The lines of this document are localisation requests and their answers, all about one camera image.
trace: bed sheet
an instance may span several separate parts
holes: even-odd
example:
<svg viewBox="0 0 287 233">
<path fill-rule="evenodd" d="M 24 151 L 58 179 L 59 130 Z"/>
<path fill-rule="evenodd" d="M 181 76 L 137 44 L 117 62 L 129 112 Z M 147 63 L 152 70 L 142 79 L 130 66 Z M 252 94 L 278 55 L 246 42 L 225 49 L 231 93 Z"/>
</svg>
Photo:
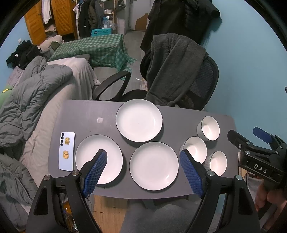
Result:
<svg viewBox="0 0 287 233">
<path fill-rule="evenodd" d="M 37 186 L 48 174 L 48 156 L 54 124 L 65 100 L 91 100 L 97 76 L 84 58 L 64 58 L 48 62 L 66 65 L 73 70 L 73 77 L 60 86 L 46 101 L 38 124 L 25 142 L 20 162 L 29 170 Z"/>
</svg>

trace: cardboard box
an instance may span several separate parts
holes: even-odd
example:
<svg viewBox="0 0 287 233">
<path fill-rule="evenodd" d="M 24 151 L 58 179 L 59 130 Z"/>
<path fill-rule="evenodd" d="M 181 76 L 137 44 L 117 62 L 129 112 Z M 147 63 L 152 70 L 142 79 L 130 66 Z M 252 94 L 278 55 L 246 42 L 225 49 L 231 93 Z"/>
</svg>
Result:
<svg viewBox="0 0 287 233">
<path fill-rule="evenodd" d="M 110 35 L 110 34 L 112 34 L 111 28 L 102 28 L 102 29 L 92 30 L 91 36 L 102 36 L 102 35 Z"/>
</svg>

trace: white door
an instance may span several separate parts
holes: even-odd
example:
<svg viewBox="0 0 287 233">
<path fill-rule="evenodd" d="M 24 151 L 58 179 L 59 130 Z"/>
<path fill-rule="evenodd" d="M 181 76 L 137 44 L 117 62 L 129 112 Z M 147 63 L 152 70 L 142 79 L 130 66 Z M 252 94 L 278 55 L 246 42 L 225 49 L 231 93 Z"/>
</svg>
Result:
<svg viewBox="0 0 287 233">
<path fill-rule="evenodd" d="M 146 31 L 148 14 L 152 9 L 154 0 L 131 0 L 129 27 L 132 30 Z"/>
</svg>

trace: wardrobe door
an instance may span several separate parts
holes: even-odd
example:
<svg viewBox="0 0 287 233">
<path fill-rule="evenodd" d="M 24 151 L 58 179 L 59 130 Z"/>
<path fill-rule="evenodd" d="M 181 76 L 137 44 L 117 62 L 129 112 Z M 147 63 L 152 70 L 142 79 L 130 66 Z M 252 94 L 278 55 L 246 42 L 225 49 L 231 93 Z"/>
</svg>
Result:
<svg viewBox="0 0 287 233">
<path fill-rule="evenodd" d="M 72 0 L 51 0 L 57 32 L 61 36 L 74 33 L 72 4 Z"/>
<path fill-rule="evenodd" d="M 45 39 L 45 29 L 42 19 L 41 1 L 33 6 L 24 16 L 27 29 L 33 44 L 40 45 Z"/>
</svg>

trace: textured blue pad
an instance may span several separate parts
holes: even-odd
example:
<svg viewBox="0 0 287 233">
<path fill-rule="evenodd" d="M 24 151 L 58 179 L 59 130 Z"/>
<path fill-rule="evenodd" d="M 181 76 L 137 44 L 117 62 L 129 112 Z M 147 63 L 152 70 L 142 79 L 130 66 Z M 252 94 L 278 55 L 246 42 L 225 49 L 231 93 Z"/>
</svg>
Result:
<svg viewBox="0 0 287 233">
<path fill-rule="evenodd" d="M 253 134 L 268 144 L 272 143 L 271 135 L 258 127 L 253 129 Z"/>
<path fill-rule="evenodd" d="M 202 198 L 204 196 L 204 192 L 202 189 L 201 178 L 184 151 L 180 152 L 179 160 L 192 191 Z"/>
<path fill-rule="evenodd" d="M 98 183 L 98 180 L 107 164 L 108 156 L 105 151 L 101 153 L 97 161 L 95 162 L 94 166 L 88 173 L 88 175 L 85 178 L 84 182 L 84 190 L 83 190 L 83 195 L 87 197 L 89 194 L 91 194 L 95 187 L 96 184 Z"/>
</svg>

